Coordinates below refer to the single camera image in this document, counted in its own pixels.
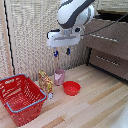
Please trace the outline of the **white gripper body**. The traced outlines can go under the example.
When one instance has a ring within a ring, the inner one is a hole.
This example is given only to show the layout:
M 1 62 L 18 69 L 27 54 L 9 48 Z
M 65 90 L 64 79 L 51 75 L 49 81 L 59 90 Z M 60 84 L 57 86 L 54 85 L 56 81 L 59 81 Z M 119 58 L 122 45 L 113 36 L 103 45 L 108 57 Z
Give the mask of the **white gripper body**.
M 49 47 L 60 47 L 78 44 L 80 41 L 80 28 L 51 30 L 47 33 L 47 45 Z

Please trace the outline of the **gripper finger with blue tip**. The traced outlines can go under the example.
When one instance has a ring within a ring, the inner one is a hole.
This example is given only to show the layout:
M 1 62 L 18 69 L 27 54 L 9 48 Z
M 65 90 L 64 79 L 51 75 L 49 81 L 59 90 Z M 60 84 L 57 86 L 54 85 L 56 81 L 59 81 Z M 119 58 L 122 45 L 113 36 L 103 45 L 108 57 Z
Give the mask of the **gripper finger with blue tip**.
M 69 47 L 67 48 L 66 54 L 67 55 L 70 55 L 71 54 L 71 48 L 69 48 Z
M 59 55 L 59 52 L 58 52 L 58 50 L 57 50 L 57 48 L 54 48 L 54 57 L 58 57 L 58 55 Z

